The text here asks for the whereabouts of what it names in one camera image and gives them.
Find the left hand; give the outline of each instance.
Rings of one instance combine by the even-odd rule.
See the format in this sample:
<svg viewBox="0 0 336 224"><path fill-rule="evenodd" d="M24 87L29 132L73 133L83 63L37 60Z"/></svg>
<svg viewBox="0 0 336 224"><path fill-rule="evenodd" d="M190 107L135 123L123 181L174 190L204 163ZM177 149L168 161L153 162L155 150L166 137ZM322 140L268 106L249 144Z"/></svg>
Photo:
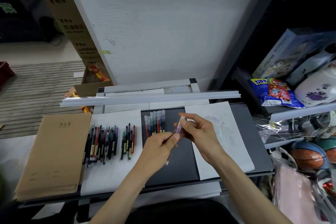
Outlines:
<svg viewBox="0 0 336 224"><path fill-rule="evenodd" d="M170 150L179 139L179 134L171 132L152 135L146 140L145 146L134 167L140 169L149 178L166 164Z"/></svg>

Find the red snack bag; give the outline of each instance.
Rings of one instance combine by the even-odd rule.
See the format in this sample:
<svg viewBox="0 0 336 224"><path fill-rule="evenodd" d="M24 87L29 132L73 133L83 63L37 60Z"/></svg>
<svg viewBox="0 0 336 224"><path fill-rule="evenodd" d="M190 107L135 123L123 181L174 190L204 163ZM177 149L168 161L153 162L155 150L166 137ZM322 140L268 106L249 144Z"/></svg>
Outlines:
<svg viewBox="0 0 336 224"><path fill-rule="evenodd" d="M267 86L268 94L270 96L287 101L291 100L288 92L287 83L277 79L267 78Z"/></svg>

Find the ball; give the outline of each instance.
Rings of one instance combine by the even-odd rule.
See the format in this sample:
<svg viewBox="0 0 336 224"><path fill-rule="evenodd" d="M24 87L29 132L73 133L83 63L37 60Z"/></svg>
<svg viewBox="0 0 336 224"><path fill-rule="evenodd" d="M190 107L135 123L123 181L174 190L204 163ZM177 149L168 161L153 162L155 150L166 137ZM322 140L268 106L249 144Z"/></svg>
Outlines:
<svg viewBox="0 0 336 224"><path fill-rule="evenodd" d="M329 167L326 153L320 146L311 142L295 142L291 146L290 154L299 168L315 171Z"/></svg>
<svg viewBox="0 0 336 224"><path fill-rule="evenodd" d="M336 163L336 138L317 138L314 143L325 151L329 162Z"/></svg>

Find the fingernail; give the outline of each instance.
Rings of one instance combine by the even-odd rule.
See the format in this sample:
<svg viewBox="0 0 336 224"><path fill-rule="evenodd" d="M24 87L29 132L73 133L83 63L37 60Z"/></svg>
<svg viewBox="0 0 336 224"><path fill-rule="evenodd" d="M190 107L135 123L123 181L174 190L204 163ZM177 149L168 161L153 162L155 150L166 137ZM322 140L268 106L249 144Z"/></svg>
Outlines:
<svg viewBox="0 0 336 224"><path fill-rule="evenodd" d="M179 134L174 134L173 137L174 137L176 140L179 140L179 139L180 139L180 135L179 135Z"/></svg>

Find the wooden pallet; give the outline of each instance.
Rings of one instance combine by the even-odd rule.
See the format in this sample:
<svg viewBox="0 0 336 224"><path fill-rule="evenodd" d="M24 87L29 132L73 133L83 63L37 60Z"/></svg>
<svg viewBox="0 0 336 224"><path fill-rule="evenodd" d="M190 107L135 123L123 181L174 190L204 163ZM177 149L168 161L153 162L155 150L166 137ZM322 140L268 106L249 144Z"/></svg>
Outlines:
<svg viewBox="0 0 336 224"><path fill-rule="evenodd" d="M81 107L60 107L64 94L79 84L74 72L82 61L10 66L10 78L0 92L0 139L35 135L45 114L81 113Z"/></svg>

